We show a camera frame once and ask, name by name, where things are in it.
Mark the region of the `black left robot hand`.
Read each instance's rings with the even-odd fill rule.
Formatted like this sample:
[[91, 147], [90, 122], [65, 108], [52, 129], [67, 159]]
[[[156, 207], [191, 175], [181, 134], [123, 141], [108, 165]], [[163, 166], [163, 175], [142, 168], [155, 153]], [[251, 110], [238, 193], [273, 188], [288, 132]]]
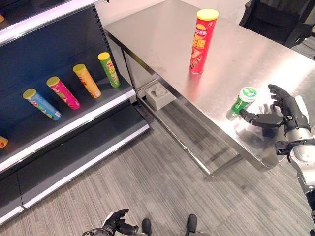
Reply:
[[104, 222], [102, 228], [110, 236], [114, 236], [116, 231], [127, 236], [135, 235], [138, 232], [139, 227], [137, 225], [130, 225], [125, 222], [125, 219], [123, 219], [123, 217], [125, 217], [128, 212], [129, 209], [122, 209], [113, 212], [110, 217]]

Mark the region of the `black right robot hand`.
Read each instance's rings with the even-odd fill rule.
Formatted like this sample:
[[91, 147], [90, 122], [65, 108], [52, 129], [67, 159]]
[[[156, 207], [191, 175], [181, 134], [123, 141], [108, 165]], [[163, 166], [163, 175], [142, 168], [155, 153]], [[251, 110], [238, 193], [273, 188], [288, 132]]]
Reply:
[[273, 105], [278, 106], [282, 116], [277, 114], [254, 114], [242, 109], [240, 116], [251, 125], [263, 128], [279, 128], [284, 126], [284, 132], [305, 128], [311, 131], [307, 117], [301, 112], [294, 97], [283, 88], [269, 84]]

